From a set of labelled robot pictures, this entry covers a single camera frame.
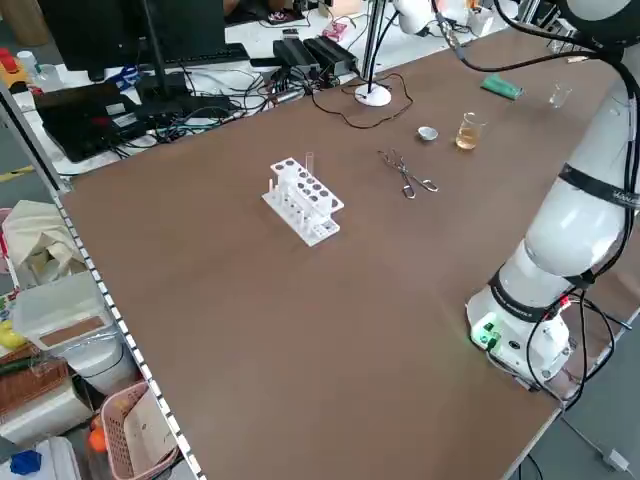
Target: white plastic container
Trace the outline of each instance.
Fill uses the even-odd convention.
[[[13,329],[40,350],[73,345],[113,324],[91,272],[18,294]]]
[[[105,395],[119,392],[136,380],[138,370],[118,336],[88,339],[53,355],[67,360],[78,375]]]

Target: amber liquid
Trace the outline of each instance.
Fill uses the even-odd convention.
[[[478,144],[479,132],[474,128],[462,127],[456,137],[456,145],[463,150],[472,150]]]

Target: power adapter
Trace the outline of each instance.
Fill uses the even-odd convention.
[[[607,456],[602,455],[602,461],[613,468],[616,472],[631,473],[629,471],[629,461],[624,458],[615,448],[612,449]]]

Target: forceps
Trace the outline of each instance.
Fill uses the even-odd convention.
[[[402,193],[404,193],[404,196],[409,200],[416,198],[416,192],[413,190],[410,179],[415,180],[418,185],[420,185],[425,190],[428,190],[429,192],[438,191],[438,186],[431,180],[420,180],[418,177],[412,174],[407,168],[407,165],[404,163],[402,155],[398,154],[395,149],[392,148],[390,150],[390,154],[385,153],[382,150],[378,150],[378,154],[382,157],[384,163],[400,172],[400,175],[402,175],[402,179],[404,180]]]

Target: orange object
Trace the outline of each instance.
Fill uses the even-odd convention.
[[[6,48],[0,49],[0,78],[7,85],[7,88],[16,82],[27,83],[28,76],[22,64],[13,58]]]
[[[89,445],[98,453],[105,453],[107,451],[107,441],[104,438],[104,428],[98,427],[89,434]]]

